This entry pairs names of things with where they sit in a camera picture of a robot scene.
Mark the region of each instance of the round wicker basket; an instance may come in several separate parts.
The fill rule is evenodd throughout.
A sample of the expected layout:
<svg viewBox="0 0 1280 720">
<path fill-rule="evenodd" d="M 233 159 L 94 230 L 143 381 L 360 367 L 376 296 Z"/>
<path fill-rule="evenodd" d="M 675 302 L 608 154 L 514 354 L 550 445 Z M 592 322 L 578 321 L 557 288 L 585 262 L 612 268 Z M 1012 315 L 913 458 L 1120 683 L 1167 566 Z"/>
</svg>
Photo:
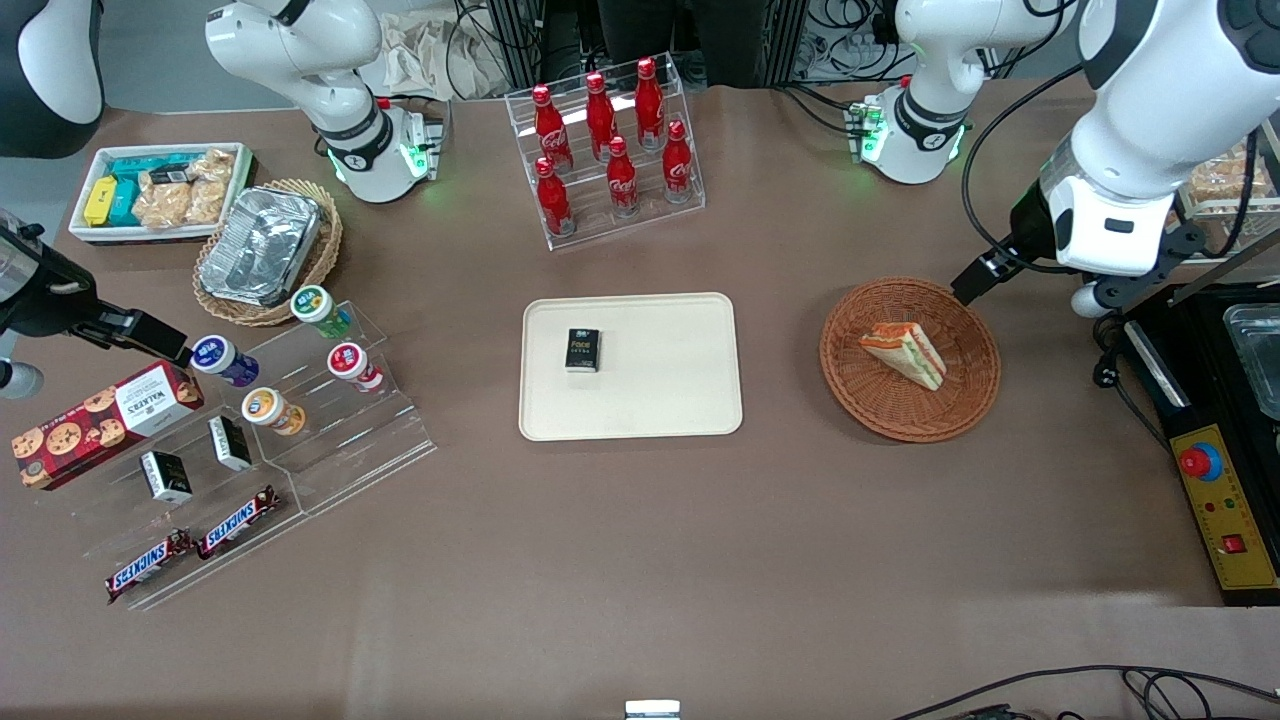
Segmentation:
<svg viewBox="0 0 1280 720">
<path fill-rule="evenodd" d="M 319 184 L 300 179 L 271 181 L 261 187 L 305 195 L 319 202 L 320 208 L 324 209 L 320 234 L 316 236 L 315 243 L 311 245 L 311 251 L 302 265 L 302 272 L 298 273 L 300 279 L 294 283 L 300 287 L 303 284 L 320 284 L 325 275 L 329 274 L 329 270 L 338 263 L 338 247 L 342 245 L 342 218 L 338 217 L 338 208 L 333 202 L 333 196 Z M 205 292 L 205 288 L 200 286 L 200 265 L 209 258 L 209 252 L 218 243 L 218 238 L 221 234 L 223 225 L 219 224 L 214 234 L 209 237 L 209 241 L 200 250 L 200 258 L 196 259 L 196 270 L 192 274 L 191 283 L 196 288 L 196 300 L 200 301 L 200 306 L 209 310 L 216 318 L 229 320 L 237 325 L 253 328 L 278 325 L 292 318 L 293 314 L 289 311 L 288 302 L 283 302 L 275 307 L 259 307 L 246 302 L 236 302 L 234 300 L 223 300 Z"/>
<path fill-rule="evenodd" d="M 919 323 L 942 355 L 947 375 L 928 391 L 858 345 L 876 323 Z M 881 278 L 851 290 L 822 328 L 822 373 L 850 415 L 882 436 L 938 442 L 973 428 L 1000 388 L 1000 352 L 975 313 L 943 287 L 915 278 Z"/>
</svg>

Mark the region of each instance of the sandwich slice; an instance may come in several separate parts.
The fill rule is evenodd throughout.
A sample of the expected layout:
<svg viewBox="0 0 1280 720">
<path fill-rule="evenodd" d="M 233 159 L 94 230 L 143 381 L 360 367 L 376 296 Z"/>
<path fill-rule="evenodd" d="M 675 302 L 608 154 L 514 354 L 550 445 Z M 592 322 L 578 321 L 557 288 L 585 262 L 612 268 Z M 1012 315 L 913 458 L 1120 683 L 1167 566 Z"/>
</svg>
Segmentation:
<svg viewBox="0 0 1280 720">
<path fill-rule="evenodd" d="M 916 323 L 876 323 L 858 343 L 914 383 L 928 389 L 942 387 L 947 365 Z"/>
</svg>

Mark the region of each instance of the walkers cookie box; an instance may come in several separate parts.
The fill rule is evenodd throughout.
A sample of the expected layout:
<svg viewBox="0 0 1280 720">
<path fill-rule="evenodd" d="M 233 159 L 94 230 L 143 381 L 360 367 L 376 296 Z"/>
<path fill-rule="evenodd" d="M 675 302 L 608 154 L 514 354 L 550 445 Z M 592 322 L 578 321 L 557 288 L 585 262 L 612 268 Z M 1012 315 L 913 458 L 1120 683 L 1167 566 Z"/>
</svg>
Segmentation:
<svg viewBox="0 0 1280 720">
<path fill-rule="evenodd" d="M 13 438 L 22 484 L 54 489 L 205 404 L 200 386 L 164 360 Z"/>
</svg>

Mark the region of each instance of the coca-cola bottle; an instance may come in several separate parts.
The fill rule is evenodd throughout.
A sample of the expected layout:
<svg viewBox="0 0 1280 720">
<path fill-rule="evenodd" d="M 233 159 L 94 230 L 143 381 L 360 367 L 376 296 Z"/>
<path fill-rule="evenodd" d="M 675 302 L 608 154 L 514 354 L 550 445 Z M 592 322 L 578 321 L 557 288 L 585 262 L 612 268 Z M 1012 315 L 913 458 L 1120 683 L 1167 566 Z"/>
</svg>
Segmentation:
<svg viewBox="0 0 1280 720">
<path fill-rule="evenodd" d="M 640 196 L 636 192 L 636 168 L 627 156 L 627 141 L 621 135 L 609 141 L 609 200 L 613 201 L 613 214 L 630 218 L 640 211 Z"/>
<path fill-rule="evenodd" d="M 539 158 L 534 163 L 534 169 L 538 170 L 538 204 L 543 206 L 547 231 L 556 237 L 573 234 L 577 225 L 573 223 L 573 211 L 568 208 L 564 181 L 556 177 L 556 164 L 547 158 Z"/>
<path fill-rule="evenodd" d="M 667 181 L 667 202 L 684 205 L 694 195 L 692 152 L 685 140 L 684 120 L 671 120 L 667 126 L 667 149 L 662 151 L 662 176 Z"/>
<path fill-rule="evenodd" d="M 564 118 L 556 105 L 552 105 L 552 91 L 545 85 L 534 86 L 534 129 L 543 143 L 543 156 L 556 165 L 557 173 L 573 169 L 573 152 L 568 149 L 568 132 Z"/>
<path fill-rule="evenodd" d="M 618 135 L 618 123 L 613 119 L 613 104 L 604 92 L 604 76 L 586 76 L 586 129 L 591 133 L 591 155 L 596 163 L 609 161 L 609 141 Z"/>
<path fill-rule="evenodd" d="M 658 86 L 658 64 L 653 58 L 640 58 L 636 61 L 640 85 L 636 86 L 636 132 L 640 147 L 653 152 L 662 147 L 663 131 L 667 126 L 662 118 L 662 87 Z"/>
</svg>

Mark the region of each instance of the acrylic bottle rack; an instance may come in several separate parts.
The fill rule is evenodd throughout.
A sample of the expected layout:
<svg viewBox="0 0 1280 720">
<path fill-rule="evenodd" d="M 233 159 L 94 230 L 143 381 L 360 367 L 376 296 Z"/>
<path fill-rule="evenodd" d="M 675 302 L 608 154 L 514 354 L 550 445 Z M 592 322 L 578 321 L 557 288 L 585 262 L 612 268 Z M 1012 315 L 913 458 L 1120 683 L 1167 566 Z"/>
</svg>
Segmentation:
<svg viewBox="0 0 1280 720">
<path fill-rule="evenodd" d="M 694 186 L 692 196 L 681 205 L 667 201 L 663 191 L 666 182 L 662 173 L 662 147 L 645 151 L 636 137 L 635 87 L 637 82 L 636 64 L 626 63 L 602 68 L 605 92 L 613 104 L 618 135 L 627 140 L 631 163 L 636 168 L 636 187 L 640 192 L 640 211 L 631 218 L 618 218 L 613 214 L 609 201 L 609 186 L 605 179 L 605 165 L 596 163 L 591 155 L 591 135 L 586 128 L 586 76 L 573 76 L 547 83 L 552 91 L 552 102 L 564 119 L 570 150 L 573 154 L 573 169 L 561 173 L 568 191 L 570 209 L 577 231 L 570 237 L 556 237 L 547 232 L 543 222 L 543 234 L 550 250 L 579 245 L 613 232 L 648 224 L 654 220 L 691 213 L 707 206 L 707 192 L 703 186 L 701 169 L 698 164 L 698 145 L 694 142 L 694 126 L 689 118 L 689 104 L 685 101 L 685 86 L 676 72 L 676 64 L 669 53 L 654 58 L 658 65 L 658 83 L 663 95 L 663 115 L 666 122 L 681 119 L 685 123 L 685 136 L 692 154 L 690 177 Z M 506 96 L 507 115 L 516 133 L 520 147 L 520 160 L 525 167 L 525 178 L 534 193 L 534 208 L 539 220 L 543 220 L 541 206 L 538 204 L 538 174 L 534 163 L 543 156 L 538 132 L 534 129 L 534 100 L 530 90 L 512 92 Z"/>
<path fill-rule="evenodd" d="M 102 580 L 133 562 L 174 528 L 188 529 L 198 541 L 271 486 L 280 505 L 227 543 L 210 560 L 189 551 L 127 591 L 118 601 L 131 609 L 150 609 L 244 557 L 255 548 L 301 523 L 332 510 L 388 475 L 435 450 L 413 401 L 399 391 L 384 356 L 387 336 L 358 309 L 342 304 L 351 316 L 344 340 L 369 352 L 385 379 L 379 392 L 361 393 L 334 378 L 326 366 L 329 351 L 342 340 L 326 340 L 310 325 L 297 325 L 246 352 L 257 359 L 260 374 L 247 388 L 233 388 L 211 375 L 198 375 L 205 405 L 157 437 L 95 468 L 37 503 L 70 511 L 81 550 Z M 239 415 L 241 400 L 257 387 L 273 387 L 307 414 L 303 429 L 283 437 Z M 253 464 L 236 471 L 219 464 L 209 434 L 209 420 L 224 415 L 244 430 Z M 138 459 L 157 450 L 178 455 L 191 479 L 193 497 L 174 506 L 151 498 Z"/>
</svg>

